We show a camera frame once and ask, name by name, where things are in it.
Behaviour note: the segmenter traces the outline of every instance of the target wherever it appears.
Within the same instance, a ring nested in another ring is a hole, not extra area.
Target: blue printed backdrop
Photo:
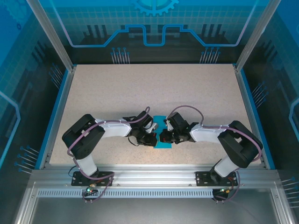
[[[38,153],[65,67],[25,0],[0,0],[0,30],[0,217],[13,223],[35,162],[20,148]]]
[[[281,1],[244,66],[273,160],[288,171],[286,179],[299,178],[298,9],[298,1]]]
[[[232,63],[268,0],[41,3],[74,63]]]

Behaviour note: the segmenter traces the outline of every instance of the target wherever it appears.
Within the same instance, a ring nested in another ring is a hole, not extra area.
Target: beige work surface
[[[84,114],[120,119],[136,116],[150,106],[151,116],[169,115],[179,105],[200,109],[206,125],[239,120],[250,129],[231,64],[78,65],[50,164],[73,164],[61,137]],[[178,112],[189,123],[200,122],[200,114],[193,109]],[[111,137],[101,139],[92,155],[96,164],[215,164],[226,153],[220,144],[210,142],[155,149],[135,147],[124,137]]]

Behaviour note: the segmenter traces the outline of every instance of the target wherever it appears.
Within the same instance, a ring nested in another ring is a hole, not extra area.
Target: black mounting plate
[[[214,183],[214,181],[211,179],[211,174],[209,171],[195,172],[195,180],[196,180],[197,187],[219,187],[219,186],[231,187],[232,182],[228,179],[229,177],[235,179],[234,186],[238,186],[238,180],[235,172],[231,172],[227,177],[223,177],[219,181],[219,184]]]
[[[107,176],[112,174],[113,172],[99,172],[98,174],[98,178],[99,177],[103,177],[103,176]],[[72,186],[85,186],[88,187],[89,185],[91,185],[92,183],[95,183],[97,181],[95,180],[90,180],[87,177],[83,176],[82,173],[80,171],[76,171],[73,173],[73,177],[72,177],[72,181],[71,181],[71,185]],[[101,180],[100,182],[97,183],[97,186],[107,186],[109,182],[109,178],[106,178],[104,180]]]

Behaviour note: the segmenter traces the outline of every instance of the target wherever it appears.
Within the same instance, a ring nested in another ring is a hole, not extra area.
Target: enclosure
[[[297,223],[298,9],[295,0],[0,0],[3,223]],[[226,156],[219,144],[113,137],[93,151],[112,185],[85,204],[65,131],[84,114],[120,119],[150,106],[155,122],[180,105],[208,125],[239,120],[262,142],[261,159],[239,170],[237,196],[216,203],[221,187],[197,186],[195,172]]]

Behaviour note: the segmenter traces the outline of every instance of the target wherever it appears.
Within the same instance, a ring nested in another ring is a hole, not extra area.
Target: gear graphic
[[[146,13],[146,15],[157,14],[162,15],[168,13],[169,9],[174,9],[174,4],[178,3],[178,0],[133,0],[132,4],[135,5],[135,9],[139,9],[140,13]]]
[[[6,6],[6,10],[17,23],[21,23],[26,18],[26,0],[0,0],[0,5]]]

